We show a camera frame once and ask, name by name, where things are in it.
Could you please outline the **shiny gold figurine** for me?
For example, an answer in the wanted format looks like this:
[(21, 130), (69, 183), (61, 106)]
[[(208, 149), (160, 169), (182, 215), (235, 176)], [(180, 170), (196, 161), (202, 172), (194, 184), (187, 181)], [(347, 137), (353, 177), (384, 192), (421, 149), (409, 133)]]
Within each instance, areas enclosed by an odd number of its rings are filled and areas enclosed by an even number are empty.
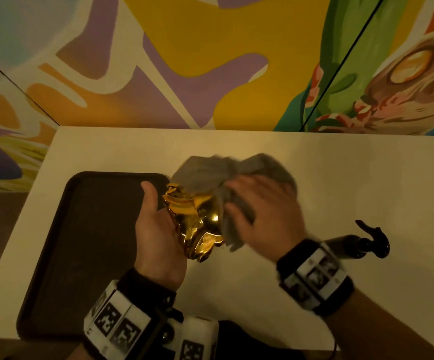
[(225, 243), (217, 199), (212, 194), (189, 193), (176, 183), (166, 187), (163, 200), (185, 256), (199, 263), (207, 260), (215, 247)]

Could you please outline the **person's left hand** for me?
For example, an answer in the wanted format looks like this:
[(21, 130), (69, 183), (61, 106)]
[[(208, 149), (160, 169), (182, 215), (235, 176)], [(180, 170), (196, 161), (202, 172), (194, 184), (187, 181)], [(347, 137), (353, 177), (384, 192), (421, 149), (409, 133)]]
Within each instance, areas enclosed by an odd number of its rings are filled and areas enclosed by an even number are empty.
[(187, 259), (178, 242), (176, 226), (167, 208), (158, 209), (150, 221), (135, 224), (137, 253), (134, 267), (144, 277), (176, 292), (187, 271)]

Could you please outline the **dark brown serving tray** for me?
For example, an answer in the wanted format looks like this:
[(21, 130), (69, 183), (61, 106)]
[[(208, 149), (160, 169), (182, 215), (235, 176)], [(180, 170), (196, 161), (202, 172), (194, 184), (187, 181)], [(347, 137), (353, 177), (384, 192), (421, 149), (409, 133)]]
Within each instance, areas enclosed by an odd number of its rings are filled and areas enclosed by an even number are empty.
[(98, 297), (134, 264), (142, 181), (163, 195), (169, 178), (84, 171), (68, 181), (16, 322), (21, 339), (80, 340)]

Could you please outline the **person's right forearm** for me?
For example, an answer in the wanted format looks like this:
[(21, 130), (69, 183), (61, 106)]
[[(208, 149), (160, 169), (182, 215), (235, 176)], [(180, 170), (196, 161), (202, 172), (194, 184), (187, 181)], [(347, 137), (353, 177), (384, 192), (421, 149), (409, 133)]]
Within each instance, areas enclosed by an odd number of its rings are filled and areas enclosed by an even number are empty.
[(434, 346), (359, 290), (322, 318), (346, 360), (434, 360)]

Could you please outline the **grey cleaning cloth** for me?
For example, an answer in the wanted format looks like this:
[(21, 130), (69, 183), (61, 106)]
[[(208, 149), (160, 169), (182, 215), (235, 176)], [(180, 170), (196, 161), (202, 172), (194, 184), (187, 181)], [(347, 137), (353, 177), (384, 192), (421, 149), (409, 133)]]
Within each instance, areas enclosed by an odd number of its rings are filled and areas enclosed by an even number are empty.
[(292, 187), (297, 192), (297, 185), (292, 175), (274, 157), (259, 153), (244, 160), (233, 157), (214, 155), (212, 157), (191, 156), (172, 176), (177, 183), (191, 194), (207, 193), (215, 197), (220, 211), (224, 211), (225, 203), (234, 203), (244, 216), (253, 223), (253, 209), (236, 193), (226, 187), (226, 181), (239, 175), (266, 176), (281, 185)]

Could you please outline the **black trigger spray bottle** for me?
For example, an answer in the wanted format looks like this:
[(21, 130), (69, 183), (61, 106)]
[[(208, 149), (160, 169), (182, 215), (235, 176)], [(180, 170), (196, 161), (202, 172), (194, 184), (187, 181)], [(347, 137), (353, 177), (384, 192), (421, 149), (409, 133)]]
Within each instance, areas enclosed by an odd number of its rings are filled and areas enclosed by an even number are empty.
[(371, 238), (349, 234), (324, 240), (323, 243), (340, 260), (361, 259), (369, 253), (380, 259), (386, 258), (390, 253), (390, 244), (381, 228), (368, 226), (362, 220), (355, 220), (355, 223)]

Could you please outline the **person's left forearm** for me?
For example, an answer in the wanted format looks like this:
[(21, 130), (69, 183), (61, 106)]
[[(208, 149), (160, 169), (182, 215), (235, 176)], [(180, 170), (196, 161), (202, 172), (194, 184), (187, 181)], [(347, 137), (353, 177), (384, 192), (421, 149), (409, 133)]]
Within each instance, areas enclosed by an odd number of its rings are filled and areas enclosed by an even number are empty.
[(88, 353), (87, 349), (83, 344), (80, 344), (66, 360), (94, 360), (94, 358)]

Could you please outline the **person's right hand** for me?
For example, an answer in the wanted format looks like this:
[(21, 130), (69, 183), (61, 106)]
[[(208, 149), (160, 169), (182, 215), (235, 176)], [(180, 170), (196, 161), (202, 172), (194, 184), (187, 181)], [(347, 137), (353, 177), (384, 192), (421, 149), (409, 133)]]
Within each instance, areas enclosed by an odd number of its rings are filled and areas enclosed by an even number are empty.
[(277, 263), (305, 239), (303, 213), (292, 187), (263, 175), (239, 175), (225, 185), (253, 209), (254, 239), (244, 243), (262, 257)]

